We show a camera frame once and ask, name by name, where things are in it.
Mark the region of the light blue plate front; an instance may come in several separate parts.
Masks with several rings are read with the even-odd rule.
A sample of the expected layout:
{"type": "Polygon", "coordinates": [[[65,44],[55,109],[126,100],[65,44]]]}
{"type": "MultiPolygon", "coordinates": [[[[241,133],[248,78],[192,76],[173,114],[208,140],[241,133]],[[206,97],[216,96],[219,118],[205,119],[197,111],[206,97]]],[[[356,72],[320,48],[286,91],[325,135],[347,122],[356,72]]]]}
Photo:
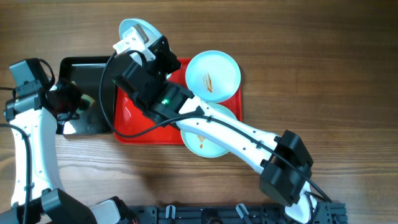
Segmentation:
{"type": "MultiPolygon", "coordinates": [[[[218,103],[208,104],[220,113],[237,120],[236,115],[229,108],[218,103]]],[[[209,141],[208,139],[205,139],[203,136],[189,133],[184,130],[181,130],[180,133],[184,145],[198,156],[205,158],[216,158],[229,153],[227,149],[213,143],[212,141],[209,141]]]]}

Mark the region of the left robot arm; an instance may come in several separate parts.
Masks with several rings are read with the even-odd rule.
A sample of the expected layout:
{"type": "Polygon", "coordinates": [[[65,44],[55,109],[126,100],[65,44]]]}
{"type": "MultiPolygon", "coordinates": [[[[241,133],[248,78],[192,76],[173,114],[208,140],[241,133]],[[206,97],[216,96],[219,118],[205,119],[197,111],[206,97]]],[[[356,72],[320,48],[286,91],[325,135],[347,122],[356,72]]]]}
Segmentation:
{"type": "Polygon", "coordinates": [[[18,94],[6,109],[16,147],[16,185],[12,208],[1,214],[1,223],[38,223],[43,214],[52,223],[131,223],[134,214],[118,197],[87,207],[63,190],[55,150],[57,116],[76,111],[80,89],[67,80],[59,80],[53,91],[24,89],[28,94],[18,94]]]}

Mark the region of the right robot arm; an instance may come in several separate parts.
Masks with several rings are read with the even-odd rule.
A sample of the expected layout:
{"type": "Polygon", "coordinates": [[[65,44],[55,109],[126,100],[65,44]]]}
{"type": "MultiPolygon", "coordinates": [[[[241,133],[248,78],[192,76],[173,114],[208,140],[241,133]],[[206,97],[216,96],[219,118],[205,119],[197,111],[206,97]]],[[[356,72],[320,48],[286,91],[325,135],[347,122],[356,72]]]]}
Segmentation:
{"type": "Polygon", "coordinates": [[[169,80],[181,63],[159,31],[124,21],[119,36],[109,73],[146,118],[156,126],[201,136],[238,156],[261,176],[261,190],[284,205],[289,218],[314,220],[313,160],[301,138],[291,131],[278,136],[256,129],[213,107],[239,88],[241,72],[231,56],[217,50],[196,55],[181,86],[169,80]]]}

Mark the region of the green yellow sponge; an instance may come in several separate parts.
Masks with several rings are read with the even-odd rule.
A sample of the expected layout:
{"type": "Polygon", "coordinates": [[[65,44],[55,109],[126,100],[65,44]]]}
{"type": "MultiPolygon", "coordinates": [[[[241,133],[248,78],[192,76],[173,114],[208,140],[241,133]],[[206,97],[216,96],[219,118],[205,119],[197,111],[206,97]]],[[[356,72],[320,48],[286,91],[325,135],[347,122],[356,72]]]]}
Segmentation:
{"type": "Polygon", "coordinates": [[[84,94],[83,90],[75,82],[68,84],[67,92],[71,110],[74,113],[82,114],[90,110],[95,104],[95,100],[91,96],[84,94]]]}

